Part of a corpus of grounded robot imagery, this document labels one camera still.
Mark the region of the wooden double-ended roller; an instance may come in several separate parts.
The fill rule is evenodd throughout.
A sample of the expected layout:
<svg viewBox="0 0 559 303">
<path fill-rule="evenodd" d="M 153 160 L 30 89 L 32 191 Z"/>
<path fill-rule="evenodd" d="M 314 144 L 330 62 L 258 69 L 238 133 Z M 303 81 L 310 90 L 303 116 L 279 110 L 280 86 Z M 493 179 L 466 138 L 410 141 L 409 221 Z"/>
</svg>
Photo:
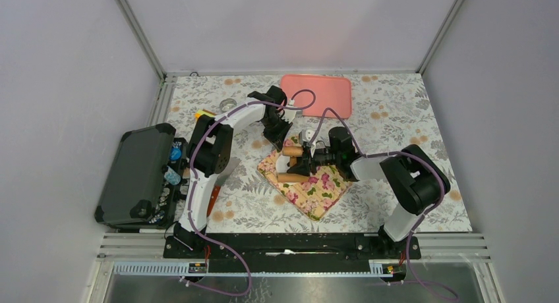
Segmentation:
<svg viewBox="0 0 559 303">
<path fill-rule="evenodd" d="M 276 161 L 277 180 L 280 183 L 307 182 L 310 171 L 304 160 L 305 149 L 301 146 L 284 146 Z"/>
</svg>

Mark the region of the floral cutting board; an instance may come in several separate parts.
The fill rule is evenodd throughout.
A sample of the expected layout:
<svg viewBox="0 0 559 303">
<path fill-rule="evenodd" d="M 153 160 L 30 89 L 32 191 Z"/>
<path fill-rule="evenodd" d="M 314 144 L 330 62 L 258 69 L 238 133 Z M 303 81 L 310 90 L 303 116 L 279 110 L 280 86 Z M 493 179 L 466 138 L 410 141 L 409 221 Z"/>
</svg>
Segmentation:
<svg viewBox="0 0 559 303">
<path fill-rule="evenodd" d="M 257 171 L 284 200 L 313 221 L 321 220 L 352 186 L 333 166 L 319 167 L 317 173 L 304 182 L 281 182 L 278 174 L 286 172 L 287 168 L 279 168 L 279 165 L 287 162 L 286 156 L 273 151 L 257 165 Z"/>
</svg>

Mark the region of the metal scraper red handle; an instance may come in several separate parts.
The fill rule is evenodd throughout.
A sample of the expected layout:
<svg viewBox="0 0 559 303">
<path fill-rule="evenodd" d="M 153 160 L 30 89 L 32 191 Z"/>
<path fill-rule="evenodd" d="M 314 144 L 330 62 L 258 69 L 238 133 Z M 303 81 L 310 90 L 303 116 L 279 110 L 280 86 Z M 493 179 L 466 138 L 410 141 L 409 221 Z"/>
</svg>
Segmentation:
<svg viewBox="0 0 559 303">
<path fill-rule="evenodd" d="M 222 188 L 222 186 L 225 184 L 226 180 L 229 178 L 229 176 L 232 174 L 232 172 L 235 170 L 235 168 L 240 164 L 241 160 L 237 157 L 232 157 L 229 160 L 229 163 L 227 165 L 227 167 L 218 175 L 217 179 L 216 179 L 216 183 L 214 184 L 214 188 L 212 191 L 212 194 L 210 196 L 210 201 L 208 204 L 208 209 L 206 212 L 206 216 L 209 217 L 213 207 L 218 199 L 220 190 Z"/>
</svg>

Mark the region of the pink plastic tray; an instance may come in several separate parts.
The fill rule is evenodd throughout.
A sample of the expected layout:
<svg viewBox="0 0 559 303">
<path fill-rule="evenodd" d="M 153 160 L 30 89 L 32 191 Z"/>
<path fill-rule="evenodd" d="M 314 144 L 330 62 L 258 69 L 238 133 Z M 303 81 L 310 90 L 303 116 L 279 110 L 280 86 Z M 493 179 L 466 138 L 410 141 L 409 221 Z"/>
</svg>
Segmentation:
<svg viewBox="0 0 559 303">
<path fill-rule="evenodd" d="M 302 111 L 304 117 L 321 117 L 327 107 L 343 119 L 348 119 L 353 112 L 351 82 L 344 77 L 286 74 L 280 80 L 280 88 L 288 99 L 300 90 L 315 93 L 313 105 Z"/>
</svg>

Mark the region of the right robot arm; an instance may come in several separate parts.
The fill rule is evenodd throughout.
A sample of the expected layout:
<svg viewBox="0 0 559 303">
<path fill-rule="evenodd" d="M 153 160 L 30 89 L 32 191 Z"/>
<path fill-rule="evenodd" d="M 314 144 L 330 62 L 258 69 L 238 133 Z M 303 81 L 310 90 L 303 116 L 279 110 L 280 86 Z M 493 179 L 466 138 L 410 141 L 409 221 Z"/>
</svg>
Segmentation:
<svg viewBox="0 0 559 303">
<path fill-rule="evenodd" d="M 450 182 L 439 167 L 416 144 L 400 151 L 365 155 L 354 143 L 348 128 L 337 126 L 328 132 L 329 143 L 317 148 L 312 132 L 300 133 L 300 146 L 284 146 L 281 154 L 290 159 L 279 180 L 293 182 L 314 175 L 319 167 L 333 167 L 344 181 L 370 179 L 388 181 L 397 206 L 378 234 L 379 252 L 394 258 L 404 249 L 404 240 L 427 213 L 450 191 Z"/>
</svg>

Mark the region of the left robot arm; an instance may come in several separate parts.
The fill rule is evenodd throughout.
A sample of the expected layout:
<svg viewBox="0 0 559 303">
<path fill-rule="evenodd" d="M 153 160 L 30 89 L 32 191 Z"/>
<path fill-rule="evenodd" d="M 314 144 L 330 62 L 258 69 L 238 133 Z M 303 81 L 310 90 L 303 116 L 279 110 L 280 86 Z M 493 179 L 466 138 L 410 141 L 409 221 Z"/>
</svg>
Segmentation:
<svg viewBox="0 0 559 303">
<path fill-rule="evenodd" d="M 204 251 L 201 237 L 207 226 L 207 210 L 218 176 L 230 164 L 233 136 L 252 123 L 260 122 L 264 137 L 280 151 L 300 107 L 283 90 L 271 86 L 262 94 L 251 92 L 244 103 L 211 117 L 201 115 L 188 142 L 189 191 L 183 213 L 175 224 L 173 236 L 179 249 L 190 258 Z"/>
</svg>

